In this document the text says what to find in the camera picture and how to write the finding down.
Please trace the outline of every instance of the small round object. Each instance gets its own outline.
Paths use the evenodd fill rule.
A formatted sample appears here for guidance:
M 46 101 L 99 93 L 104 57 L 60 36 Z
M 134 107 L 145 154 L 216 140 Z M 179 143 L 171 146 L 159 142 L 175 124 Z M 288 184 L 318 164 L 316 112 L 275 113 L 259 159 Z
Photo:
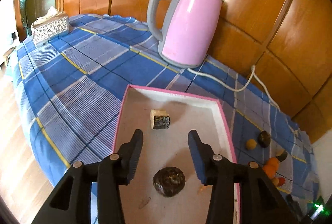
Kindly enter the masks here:
M 269 158 L 265 164 L 273 166 L 276 171 L 279 169 L 279 160 L 277 158 Z
M 249 162 L 249 166 L 250 166 L 251 168 L 253 168 L 253 169 L 257 169 L 257 168 L 258 168 L 258 164 L 257 164 L 256 162 L 254 162 L 254 161 Z
M 119 155 L 117 153 L 114 153 L 114 154 L 110 154 L 110 160 L 117 160 L 119 159 Z
M 261 133 L 258 135 L 257 141 L 261 147 L 266 148 L 271 143 L 271 135 L 266 131 L 261 131 Z
M 156 191 L 164 197 L 178 194 L 185 186 L 186 179 L 177 167 L 165 167 L 154 175 L 152 183 Z
M 74 168 L 79 168 L 79 167 L 81 167 L 82 166 L 82 162 L 81 161 L 75 161 L 74 163 L 73 163 L 73 167 Z
M 272 180 L 273 185 L 278 186 L 278 184 L 279 184 L 279 178 L 278 177 L 274 177 L 271 180 Z
M 219 160 L 222 160 L 222 156 L 220 154 L 214 154 L 212 159 L 219 161 Z
M 286 181 L 286 179 L 285 179 L 285 178 L 283 178 L 283 177 L 280 177 L 280 178 L 279 178 L 279 183 L 278 183 L 278 186 L 282 186 L 283 184 L 285 184 L 285 181 Z
M 288 156 L 288 153 L 287 153 L 287 151 L 286 151 L 285 149 L 283 149 L 283 148 L 279 149 L 279 150 L 277 151 L 277 153 L 276 153 L 276 158 L 277 158 L 280 162 L 284 161 L 284 160 L 287 158 L 287 156 Z
M 264 165 L 262 169 L 270 179 L 272 179 L 276 175 L 276 170 L 271 165 Z
M 253 149 L 255 149 L 256 145 L 257 145 L 257 142 L 254 139 L 249 139 L 246 142 L 246 149 L 253 150 Z

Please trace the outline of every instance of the wooden floor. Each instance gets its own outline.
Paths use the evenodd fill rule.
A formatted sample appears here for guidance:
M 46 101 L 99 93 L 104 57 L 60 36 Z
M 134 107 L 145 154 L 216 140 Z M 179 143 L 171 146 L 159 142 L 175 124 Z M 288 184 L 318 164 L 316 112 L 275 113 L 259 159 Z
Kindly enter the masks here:
M 25 140 L 12 82 L 0 70 L 0 195 L 21 224 L 31 223 L 52 191 Z

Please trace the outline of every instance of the red ball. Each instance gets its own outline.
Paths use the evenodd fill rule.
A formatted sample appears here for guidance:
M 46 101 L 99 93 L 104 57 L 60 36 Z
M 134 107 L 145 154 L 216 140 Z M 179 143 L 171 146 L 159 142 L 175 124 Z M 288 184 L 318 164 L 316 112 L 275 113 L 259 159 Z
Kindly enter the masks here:
M 285 181 L 286 181 L 286 179 L 285 179 L 285 178 L 283 178 L 283 177 L 280 177 L 280 178 L 279 178 L 279 183 L 278 183 L 278 186 L 282 186 L 283 184 L 285 184 Z

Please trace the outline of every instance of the bed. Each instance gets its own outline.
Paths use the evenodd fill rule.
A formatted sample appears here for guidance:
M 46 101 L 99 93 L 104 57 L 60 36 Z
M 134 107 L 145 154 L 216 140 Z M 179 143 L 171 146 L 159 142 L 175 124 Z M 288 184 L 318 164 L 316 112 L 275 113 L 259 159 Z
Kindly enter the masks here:
M 112 153 L 122 98 L 134 84 L 220 99 L 238 163 L 263 165 L 284 148 L 288 157 L 277 177 L 286 181 L 278 190 L 283 197 L 291 194 L 304 214 L 312 207 L 319 180 L 308 135 L 257 87 L 249 84 L 234 93 L 169 65 L 158 55 L 158 41 L 146 23 L 132 17 L 77 15 L 70 25 L 67 36 L 40 48 L 28 37 L 9 62 L 25 138 L 53 185 L 73 162 L 98 162 Z M 195 70 L 235 88 L 247 81 L 210 56 Z M 262 130 L 272 135 L 269 147 L 246 150 L 245 142 Z M 92 195 L 92 223 L 98 222 L 96 206 Z

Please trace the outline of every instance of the electric kettle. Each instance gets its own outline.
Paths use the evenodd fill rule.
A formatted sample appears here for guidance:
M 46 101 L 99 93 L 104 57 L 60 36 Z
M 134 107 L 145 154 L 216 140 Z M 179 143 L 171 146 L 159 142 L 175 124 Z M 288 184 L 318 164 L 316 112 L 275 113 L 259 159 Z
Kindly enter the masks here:
M 222 0 L 172 0 L 161 31 L 155 22 L 159 1 L 149 1 L 147 24 L 159 40 L 160 56 L 180 68 L 198 67 L 215 33 Z

